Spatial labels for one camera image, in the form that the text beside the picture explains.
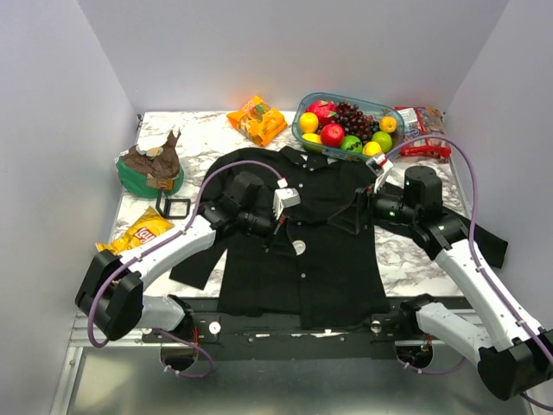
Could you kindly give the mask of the black button-up shirt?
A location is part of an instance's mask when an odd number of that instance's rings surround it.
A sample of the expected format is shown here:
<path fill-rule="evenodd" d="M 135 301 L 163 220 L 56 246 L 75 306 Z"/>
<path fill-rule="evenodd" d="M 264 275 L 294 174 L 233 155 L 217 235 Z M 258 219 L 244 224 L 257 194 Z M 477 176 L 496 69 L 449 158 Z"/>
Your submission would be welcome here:
<path fill-rule="evenodd" d="M 331 162 L 322 154 L 288 146 L 278 151 L 243 148 L 213 163 L 201 199 L 220 195 L 242 171 L 250 171 L 267 186 L 255 206 L 258 212 L 269 210 L 278 176 L 299 192 L 301 203 L 287 215 L 288 249 L 265 252 L 260 238 L 236 233 L 180 262 L 170 273 L 173 281 L 203 289 L 223 259 L 220 312 L 297 315 L 305 329 L 354 326 L 388 311 L 373 229 L 353 235 L 327 223 L 349 204 L 357 188 L 374 182 L 363 163 Z M 307 246 L 299 256 L 293 247 L 298 239 Z"/>

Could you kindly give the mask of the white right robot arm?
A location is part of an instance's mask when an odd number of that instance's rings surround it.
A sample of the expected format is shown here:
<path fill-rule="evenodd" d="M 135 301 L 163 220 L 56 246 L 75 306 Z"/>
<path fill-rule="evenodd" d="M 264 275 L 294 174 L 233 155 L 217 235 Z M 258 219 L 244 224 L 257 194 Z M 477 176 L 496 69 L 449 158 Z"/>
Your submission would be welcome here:
<path fill-rule="evenodd" d="M 442 180 L 426 166 L 409 167 L 401 195 L 374 186 L 356 190 L 349 206 L 329 223 L 357 234 L 375 221 L 401 225 L 410 238 L 444 270 L 481 320 L 476 326 L 428 294 L 402 302 L 389 314 L 372 316 L 376 339 L 415 339 L 431 335 L 447 343 L 476 366 L 496 398 L 508 400 L 552 378 L 552 333 L 514 299 L 494 274 L 469 228 L 442 203 Z"/>

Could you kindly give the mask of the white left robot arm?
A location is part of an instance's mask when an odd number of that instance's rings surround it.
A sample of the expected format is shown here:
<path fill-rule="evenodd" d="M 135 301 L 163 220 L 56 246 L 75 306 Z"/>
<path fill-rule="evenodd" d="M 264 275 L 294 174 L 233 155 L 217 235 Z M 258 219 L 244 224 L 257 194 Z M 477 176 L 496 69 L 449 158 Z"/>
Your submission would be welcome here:
<path fill-rule="evenodd" d="M 104 346 L 94 335 L 96 329 L 108 342 L 133 329 L 162 330 L 174 342 L 185 340 L 191 333 L 192 310 L 177 297 L 152 297 L 145 291 L 166 271 L 235 233 L 256 235 L 270 247 L 286 221 L 285 210 L 300 202 L 285 179 L 276 185 L 269 210 L 258 212 L 255 206 L 267 186 L 242 171 L 220 195 L 199 204 L 186 224 L 120 254 L 98 252 L 75 298 L 88 317 L 90 343 Z"/>

